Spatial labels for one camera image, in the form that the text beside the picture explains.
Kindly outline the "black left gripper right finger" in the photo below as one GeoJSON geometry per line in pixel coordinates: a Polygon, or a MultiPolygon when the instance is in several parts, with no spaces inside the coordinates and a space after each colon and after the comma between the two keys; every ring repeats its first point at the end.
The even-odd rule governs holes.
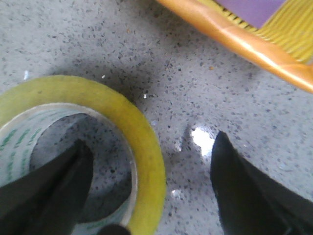
{"type": "Polygon", "coordinates": [[[311,235],[313,203],[243,158],[225,132],[214,141],[210,179],[226,235],[311,235]]]}

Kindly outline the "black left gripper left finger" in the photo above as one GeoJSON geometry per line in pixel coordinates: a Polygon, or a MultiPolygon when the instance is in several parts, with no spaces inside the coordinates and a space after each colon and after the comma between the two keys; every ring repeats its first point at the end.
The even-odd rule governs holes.
{"type": "Polygon", "coordinates": [[[50,162],[0,188],[0,233],[71,234],[92,178],[93,154],[77,140],[50,162]]]}

